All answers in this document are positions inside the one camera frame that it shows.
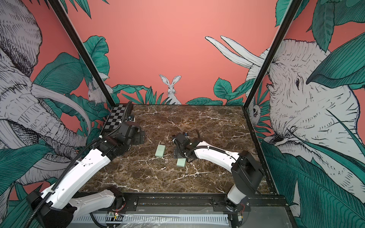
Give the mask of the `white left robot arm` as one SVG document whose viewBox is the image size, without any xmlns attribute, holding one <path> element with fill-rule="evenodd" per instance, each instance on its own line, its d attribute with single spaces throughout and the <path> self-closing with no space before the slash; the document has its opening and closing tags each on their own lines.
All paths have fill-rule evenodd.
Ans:
<svg viewBox="0 0 365 228">
<path fill-rule="evenodd" d="M 145 132 L 132 121 L 121 121 L 118 127 L 87 145 L 90 151 L 80 160 L 74 158 L 60 178 L 42 192 L 33 191 L 27 197 L 32 213 L 25 223 L 28 228 L 33 220 L 44 228 L 66 228 L 73 220 L 110 207 L 117 191 L 104 190 L 100 193 L 75 199 L 74 195 L 99 170 L 119 156 L 123 156 L 132 145 L 143 144 Z"/>
</svg>

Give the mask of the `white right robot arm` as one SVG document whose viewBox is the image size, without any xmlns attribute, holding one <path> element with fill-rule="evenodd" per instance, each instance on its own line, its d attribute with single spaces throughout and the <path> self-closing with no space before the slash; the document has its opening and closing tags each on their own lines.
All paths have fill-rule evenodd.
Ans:
<svg viewBox="0 0 365 228">
<path fill-rule="evenodd" d="M 257 193 L 264 177 L 261 164 L 248 151 L 230 152 L 210 145 L 201 138 L 189 138 L 183 133 L 172 137 L 175 152 L 185 159 L 212 162 L 232 174 L 234 185 L 226 195 L 226 205 L 237 207 L 246 204 Z"/>
</svg>

